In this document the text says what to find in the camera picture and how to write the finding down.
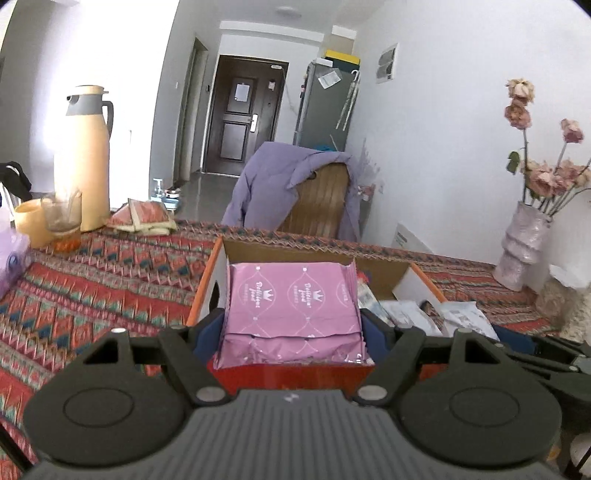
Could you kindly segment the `grey refrigerator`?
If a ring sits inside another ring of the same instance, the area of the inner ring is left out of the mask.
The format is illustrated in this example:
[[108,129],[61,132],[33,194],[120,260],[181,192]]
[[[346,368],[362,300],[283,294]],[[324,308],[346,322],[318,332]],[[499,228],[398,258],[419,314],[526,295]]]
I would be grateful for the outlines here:
[[324,151],[344,151],[349,120],[360,87],[359,66],[341,60],[308,64],[301,90],[293,144]]

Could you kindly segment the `textured pink vase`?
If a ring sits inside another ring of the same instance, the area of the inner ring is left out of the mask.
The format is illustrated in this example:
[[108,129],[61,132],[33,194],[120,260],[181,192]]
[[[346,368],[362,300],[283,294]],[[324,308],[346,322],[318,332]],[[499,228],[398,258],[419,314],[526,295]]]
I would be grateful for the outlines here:
[[531,266],[539,263],[552,219],[533,206],[519,202],[502,240],[503,253],[494,279],[512,291],[521,291]]

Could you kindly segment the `orange cardboard box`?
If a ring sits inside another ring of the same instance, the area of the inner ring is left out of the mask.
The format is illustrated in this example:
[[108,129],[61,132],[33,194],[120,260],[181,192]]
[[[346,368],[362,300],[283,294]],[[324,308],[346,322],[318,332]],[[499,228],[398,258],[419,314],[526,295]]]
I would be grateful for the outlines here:
[[[429,302],[438,309],[448,298],[428,277],[415,260],[396,260],[392,257],[376,259],[363,257],[360,253],[339,253],[314,249],[266,245],[218,238],[205,264],[197,286],[197,293],[187,318],[194,326],[211,311],[222,308],[228,296],[226,265],[232,263],[266,262],[338,262],[356,263],[356,268],[369,279],[369,286],[379,300],[414,300]],[[235,395],[240,390],[341,390],[348,395],[355,392],[367,378],[373,367],[332,364],[311,365],[263,365],[239,366],[216,370],[213,356],[221,338],[216,335],[205,342],[200,350],[204,362],[222,387]]]

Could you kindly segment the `wall electrical panel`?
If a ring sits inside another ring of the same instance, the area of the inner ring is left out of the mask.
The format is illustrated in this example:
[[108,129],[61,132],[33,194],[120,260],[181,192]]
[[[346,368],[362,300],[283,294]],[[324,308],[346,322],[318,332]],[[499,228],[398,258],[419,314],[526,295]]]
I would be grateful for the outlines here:
[[396,61],[399,46],[399,43],[392,45],[387,50],[384,50],[378,59],[376,71],[376,80],[378,84],[392,81],[394,79],[394,71],[396,71]]

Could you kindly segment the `wooden chair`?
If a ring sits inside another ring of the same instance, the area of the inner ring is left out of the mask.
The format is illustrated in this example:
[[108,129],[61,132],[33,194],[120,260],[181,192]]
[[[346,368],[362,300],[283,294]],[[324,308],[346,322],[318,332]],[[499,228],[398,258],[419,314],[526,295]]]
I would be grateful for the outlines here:
[[349,172],[345,164],[332,163],[315,170],[297,185],[297,202],[280,225],[280,232],[337,237],[348,189]]

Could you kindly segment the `dark entrance door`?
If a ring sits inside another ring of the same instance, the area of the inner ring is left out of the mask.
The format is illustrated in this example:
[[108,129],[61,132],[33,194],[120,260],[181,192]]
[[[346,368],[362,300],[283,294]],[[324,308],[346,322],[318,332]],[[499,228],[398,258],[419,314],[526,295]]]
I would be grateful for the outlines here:
[[276,133],[288,64],[222,55],[213,87],[204,171],[238,176]]

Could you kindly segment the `white printed snack packet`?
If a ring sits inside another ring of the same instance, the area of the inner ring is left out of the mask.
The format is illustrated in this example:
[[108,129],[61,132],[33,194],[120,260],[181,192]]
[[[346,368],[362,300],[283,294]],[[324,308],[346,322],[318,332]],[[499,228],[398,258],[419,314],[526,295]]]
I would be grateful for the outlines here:
[[499,341],[499,337],[485,314],[475,302],[444,302],[436,309],[442,318],[442,333],[453,337],[458,329],[470,330],[489,339]]

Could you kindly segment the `purple jacket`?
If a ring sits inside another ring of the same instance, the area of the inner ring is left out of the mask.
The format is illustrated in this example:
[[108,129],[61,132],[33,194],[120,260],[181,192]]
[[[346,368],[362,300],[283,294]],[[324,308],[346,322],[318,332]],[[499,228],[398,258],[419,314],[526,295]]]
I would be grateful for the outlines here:
[[349,189],[338,236],[358,242],[361,198],[356,160],[338,151],[318,151],[277,142],[263,143],[252,155],[233,188],[221,223],[230,227],[280,231],[283,220],[297,202],[297,185],[315,170],[332,163],[346,165]]

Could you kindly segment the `yellow box on fridge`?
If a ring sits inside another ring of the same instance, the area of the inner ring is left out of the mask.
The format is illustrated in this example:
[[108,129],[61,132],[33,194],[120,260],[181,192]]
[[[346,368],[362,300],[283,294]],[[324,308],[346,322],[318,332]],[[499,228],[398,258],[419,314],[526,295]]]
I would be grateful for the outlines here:
[[358,70],[361,65],[359,57],[330,49],[325,51],[324,58],[325,60],[330,60],[334,68],[348,73]]

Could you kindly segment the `yellow thermos jug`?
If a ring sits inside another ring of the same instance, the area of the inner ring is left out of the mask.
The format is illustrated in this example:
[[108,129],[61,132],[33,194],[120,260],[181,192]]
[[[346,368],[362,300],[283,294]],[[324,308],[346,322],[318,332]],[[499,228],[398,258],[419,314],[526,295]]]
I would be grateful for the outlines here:
[[79,85],[66,97],[54,154],[54,190],[81,193],[81,230],[102,227],[110,216],[109,155],[114,107],[98,85]]

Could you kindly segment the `red white snack packet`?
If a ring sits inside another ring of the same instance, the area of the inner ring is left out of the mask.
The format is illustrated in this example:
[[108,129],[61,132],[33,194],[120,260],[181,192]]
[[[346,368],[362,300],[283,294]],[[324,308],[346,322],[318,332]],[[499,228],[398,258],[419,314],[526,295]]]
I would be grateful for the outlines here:
[[358,292],[359,308],[369,310],[388,326],[402,329],[417,327],[423,330],[428,336],[443,336],[443,332],[436,322],[417,303],[409,300],[380,301],[376,298],[369,284],[361,275],[358,276],[356,292]]

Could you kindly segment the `glass cup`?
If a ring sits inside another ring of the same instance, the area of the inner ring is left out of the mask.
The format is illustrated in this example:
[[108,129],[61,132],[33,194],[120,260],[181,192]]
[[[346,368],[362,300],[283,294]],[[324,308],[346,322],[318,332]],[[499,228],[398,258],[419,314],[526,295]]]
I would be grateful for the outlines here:
[[70,253],[81,245],[82,193],[74,190],[67,197],[52,193],[41,199],[47,230],[52,234],[53,250]]

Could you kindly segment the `patterned red tablecloth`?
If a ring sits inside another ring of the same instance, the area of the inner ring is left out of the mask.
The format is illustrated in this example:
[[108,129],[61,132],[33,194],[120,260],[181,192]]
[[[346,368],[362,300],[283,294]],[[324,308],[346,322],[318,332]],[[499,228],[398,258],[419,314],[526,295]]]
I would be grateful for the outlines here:
[[211,223],[184,221],[174,233],[155,237],[97,230],[72,253],[36,250],[1,301],[1,424],[28,460],[36,460],[23,430],[32,395],[112,327],[152,336],[187,320],[221,236],[250,246],[411,261],[446,298],[475,301],[497,326],[530,335],[552,331],[535,309],[535,293],[504,288],[487,263]]

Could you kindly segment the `pink snack package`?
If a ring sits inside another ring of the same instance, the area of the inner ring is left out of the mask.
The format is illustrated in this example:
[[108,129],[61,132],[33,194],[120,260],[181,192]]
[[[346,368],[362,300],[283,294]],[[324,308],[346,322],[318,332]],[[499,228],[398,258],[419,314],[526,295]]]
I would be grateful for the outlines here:
[[228,265],[214,367],[365,364],[356,263]]

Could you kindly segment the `folded red cloth pads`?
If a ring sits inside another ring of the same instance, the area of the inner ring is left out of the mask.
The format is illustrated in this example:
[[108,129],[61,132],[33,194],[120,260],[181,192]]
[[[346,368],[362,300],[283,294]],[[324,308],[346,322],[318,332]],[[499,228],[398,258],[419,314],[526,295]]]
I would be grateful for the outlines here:
[[165,206],[158,201],[128,199],[106,221],[114,230],[138,235],[169,235],[177,229],[176,222]]

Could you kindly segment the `beige patterned jar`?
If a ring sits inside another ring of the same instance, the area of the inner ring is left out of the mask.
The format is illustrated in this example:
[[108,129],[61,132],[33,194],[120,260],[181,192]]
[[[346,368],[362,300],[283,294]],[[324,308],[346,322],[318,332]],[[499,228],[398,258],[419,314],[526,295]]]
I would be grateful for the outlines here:
[[561,338],[590,342],[590,283],[556,265],[549,266],[549,276],[535,302]]

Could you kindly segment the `yellow round container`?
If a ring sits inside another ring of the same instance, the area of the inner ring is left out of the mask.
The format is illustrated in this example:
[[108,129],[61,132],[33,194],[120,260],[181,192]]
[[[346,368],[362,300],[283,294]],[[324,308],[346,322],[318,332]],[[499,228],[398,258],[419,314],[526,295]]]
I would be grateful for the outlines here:
[[40,199],[18,205],[14,210],[14,222],[16,231],[29,237],[32,248],[44,248],[53,240],[53,235],[47,229]]

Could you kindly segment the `purple tissue pack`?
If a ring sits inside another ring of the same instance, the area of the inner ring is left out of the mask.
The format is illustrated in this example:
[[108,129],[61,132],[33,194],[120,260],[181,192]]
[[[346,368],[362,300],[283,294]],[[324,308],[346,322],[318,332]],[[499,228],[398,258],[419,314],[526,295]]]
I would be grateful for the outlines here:
[[1,226],[0,238],[0,298],[3,298],[30,267],[32,256],[26,234],[5,224]]

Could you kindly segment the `dried pink flowers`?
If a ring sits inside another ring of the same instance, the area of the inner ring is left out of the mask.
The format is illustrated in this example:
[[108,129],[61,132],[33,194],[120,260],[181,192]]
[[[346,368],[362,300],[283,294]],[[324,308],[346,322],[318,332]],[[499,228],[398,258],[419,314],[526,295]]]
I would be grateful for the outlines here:
[[584,92],[571,109],[561,107],[563,118],[554,126],[538,128],[531,110],[536,93],[525,78],[506,82],[509,104],[504,118],[520,133],[522,145],[508,154],[506,170],[521,175],[522,202],[548,218],[555,217],[577,196],[590,191],[590,161],[579,150],[590,142],[590,93]]

